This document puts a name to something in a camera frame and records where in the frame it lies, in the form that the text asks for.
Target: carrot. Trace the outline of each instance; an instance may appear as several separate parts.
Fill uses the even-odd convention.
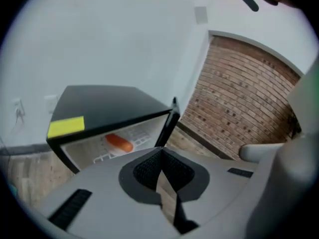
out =
[[[108,134],[105,136],[106,140],[113,145],[125,152],[131,152],[133,150],[133,144],[129,141],[117,136],[116,134]]]

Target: yellow label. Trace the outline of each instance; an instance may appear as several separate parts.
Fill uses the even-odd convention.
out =
[[[84,117],[56,120],[50,123],[48,138],[84,130]]]

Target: baseboard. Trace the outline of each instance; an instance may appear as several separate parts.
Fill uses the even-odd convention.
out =
[[[226,153],[215,147],[213,144],[208,142],[205,138],[182,124],[181,122],[177,122],[177,126],[179,129],[187,133],[190,137],[192,137],[194,140],[198,141],[201,145],[203,145],[205,148],[207,148],[209,151],[213,152],[216,156],[222,158],[222,159],[229,159],[234,160],[231,156],[228,156]]]
[[[48,152],[51,148],[47,143],[32,144],[26,146],[15,146],[0,149],[0,156],[25,155],[40,152]]]

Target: brick wall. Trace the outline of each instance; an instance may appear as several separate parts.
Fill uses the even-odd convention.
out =
[[[234,158],[244,144],[284,142],[299,78],[257,47],[215,37],[181,122]]]

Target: electrical outlet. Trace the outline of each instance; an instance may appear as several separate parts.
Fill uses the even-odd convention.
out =
[[[54,109],[55,109],[57,103],[58,103],[58,97],[56,95],[44,97],[45,109],[50,114],[52,114],[54,112]]]
[[[24,116],[24,109],[22,106],[22,101],[20,98],[12,100],[13,112],[15,113],[16,109],[20,111],[20,115]]]

